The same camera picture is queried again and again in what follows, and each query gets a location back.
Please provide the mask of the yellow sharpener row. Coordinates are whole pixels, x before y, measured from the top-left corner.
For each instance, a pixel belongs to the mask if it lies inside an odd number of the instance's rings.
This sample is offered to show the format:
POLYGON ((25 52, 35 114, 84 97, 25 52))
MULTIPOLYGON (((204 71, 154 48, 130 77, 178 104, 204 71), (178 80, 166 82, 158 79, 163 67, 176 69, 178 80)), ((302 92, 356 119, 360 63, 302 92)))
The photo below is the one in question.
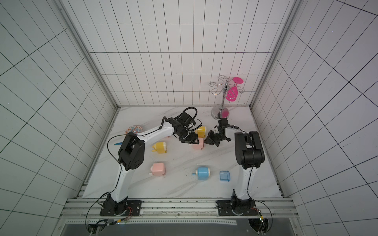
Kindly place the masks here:
POLYGON ((167 153, 167 144, 166 142, 158 142, 153 145, 152 152, 157 152, 158 154, 167 153))

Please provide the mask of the blue pencil sharpener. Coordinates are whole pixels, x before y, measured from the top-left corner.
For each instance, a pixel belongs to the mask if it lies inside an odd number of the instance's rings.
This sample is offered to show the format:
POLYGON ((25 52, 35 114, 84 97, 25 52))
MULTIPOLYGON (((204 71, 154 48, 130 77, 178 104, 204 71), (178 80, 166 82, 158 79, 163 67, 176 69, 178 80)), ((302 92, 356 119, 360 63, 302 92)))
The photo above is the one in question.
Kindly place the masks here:
POLYGON ((198 167, 194 173, 192 173, 193 176, 197 176, 197 179, 199 181, 205 181, 210 178, 211 172, 210 168, 208 167, 198 167))

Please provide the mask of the blue transparent tray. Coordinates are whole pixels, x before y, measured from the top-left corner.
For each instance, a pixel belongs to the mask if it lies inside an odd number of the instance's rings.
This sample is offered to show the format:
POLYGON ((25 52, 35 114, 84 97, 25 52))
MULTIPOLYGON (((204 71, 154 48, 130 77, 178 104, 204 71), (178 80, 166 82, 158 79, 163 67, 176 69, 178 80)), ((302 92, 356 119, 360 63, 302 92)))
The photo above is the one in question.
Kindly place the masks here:
POLYGON ((219 172, 220 181, 229 182, 231 180, 229 171, 220 171, 219 172))

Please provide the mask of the pink sharpener bottom row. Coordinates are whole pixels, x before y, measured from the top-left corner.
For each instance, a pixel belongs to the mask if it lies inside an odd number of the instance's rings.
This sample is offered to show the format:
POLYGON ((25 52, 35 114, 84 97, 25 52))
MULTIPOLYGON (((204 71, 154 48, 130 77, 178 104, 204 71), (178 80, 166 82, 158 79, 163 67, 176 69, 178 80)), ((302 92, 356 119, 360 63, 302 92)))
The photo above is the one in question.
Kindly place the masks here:
POLYGON ((166 174, 166 167, 165 164, 162 162, 154 163, 150 168, 149 175, 156 176, 156 177, 162 177, 166 174))

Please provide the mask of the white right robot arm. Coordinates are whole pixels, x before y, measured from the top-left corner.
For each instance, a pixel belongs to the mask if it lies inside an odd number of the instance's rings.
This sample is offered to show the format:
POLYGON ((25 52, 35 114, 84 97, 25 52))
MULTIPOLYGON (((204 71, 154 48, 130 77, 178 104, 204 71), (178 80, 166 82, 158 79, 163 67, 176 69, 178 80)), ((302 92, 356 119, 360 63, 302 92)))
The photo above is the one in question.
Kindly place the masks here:
POLYGON ((243 131, 238 126, 230 125, 227 118, 220 118, 204 143, 219 146, 222 141, 234 141, 239 175, 230 199, 216 202, 219 215, 258 215, 255 200, 250 195, 250 186, 258 168, 265 161, 259 133, 243 131))

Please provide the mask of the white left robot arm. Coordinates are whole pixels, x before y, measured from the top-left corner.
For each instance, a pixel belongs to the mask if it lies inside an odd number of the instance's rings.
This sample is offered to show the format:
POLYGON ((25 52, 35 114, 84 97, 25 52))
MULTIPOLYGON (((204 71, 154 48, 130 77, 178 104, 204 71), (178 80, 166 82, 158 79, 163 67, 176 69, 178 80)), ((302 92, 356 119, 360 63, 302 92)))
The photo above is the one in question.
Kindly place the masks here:
POLYGON ((102 197, 106 197, 102 208, 107 206, 115 208, 126 202, 129 184, 134 170, 140 167, 144 161, 146 146, 170 136, 177 136, 178 140, 184 144, 200 144, 195 131, 202 125, 194 127, 197 114, 198 110, 195 107, 188 107, 174 118, 163 117, 160 125, 156 128, 138 134, 133 132, 125 134, 118 150, 118 178, 115 181, 114 189, 102 195, 102 197))

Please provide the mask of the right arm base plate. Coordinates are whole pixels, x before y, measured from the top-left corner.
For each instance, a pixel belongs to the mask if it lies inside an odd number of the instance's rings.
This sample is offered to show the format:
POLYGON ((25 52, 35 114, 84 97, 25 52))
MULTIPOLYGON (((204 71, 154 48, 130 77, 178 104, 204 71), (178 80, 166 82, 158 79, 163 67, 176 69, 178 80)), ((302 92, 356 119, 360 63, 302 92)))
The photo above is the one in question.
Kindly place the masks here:
POLYGON ((253 200, 231 200, 216 201, 216 208, 219 216, 257 216, 258 211, 253 200))

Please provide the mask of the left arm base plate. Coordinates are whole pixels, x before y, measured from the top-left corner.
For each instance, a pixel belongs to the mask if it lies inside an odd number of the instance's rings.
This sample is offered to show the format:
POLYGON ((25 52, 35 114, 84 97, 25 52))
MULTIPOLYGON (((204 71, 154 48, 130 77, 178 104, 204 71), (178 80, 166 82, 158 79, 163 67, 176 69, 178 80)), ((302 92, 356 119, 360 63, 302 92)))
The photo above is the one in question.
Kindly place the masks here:
POLYGON ((141 210, 142 201, 140 200, 127 200, 120 203, 112 202, 111 200, 105 200, 102 204, 100 216, 139 216, 141 210))

